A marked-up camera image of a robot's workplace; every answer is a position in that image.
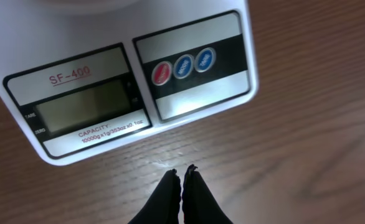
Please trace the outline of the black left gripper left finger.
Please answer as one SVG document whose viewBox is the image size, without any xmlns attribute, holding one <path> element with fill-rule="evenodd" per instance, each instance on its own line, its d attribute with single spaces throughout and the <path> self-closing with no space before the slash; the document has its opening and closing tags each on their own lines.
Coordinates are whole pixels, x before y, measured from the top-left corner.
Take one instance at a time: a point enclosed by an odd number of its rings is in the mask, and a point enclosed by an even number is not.
<svg viewBox="0 0 365 224">
<path fill-rule="evenodd" d="M 153 193 L 129 224 L 178 224 L 181 180 L 177 170 L 168 170 Z"/>
</svg>

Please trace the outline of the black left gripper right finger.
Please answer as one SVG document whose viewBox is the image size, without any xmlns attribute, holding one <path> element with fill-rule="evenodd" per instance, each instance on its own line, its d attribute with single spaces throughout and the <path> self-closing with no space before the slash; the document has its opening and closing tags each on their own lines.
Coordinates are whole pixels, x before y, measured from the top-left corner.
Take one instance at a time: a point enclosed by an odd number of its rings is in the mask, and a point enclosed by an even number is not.
<svg viewBox="0 0 365 224">
<path fill-rule="evenodd" d="M 197 167 L 191 164 L 184 175 L 182 210 L 185 224 L 232 224 L 215 200 Z"/>
</svg>

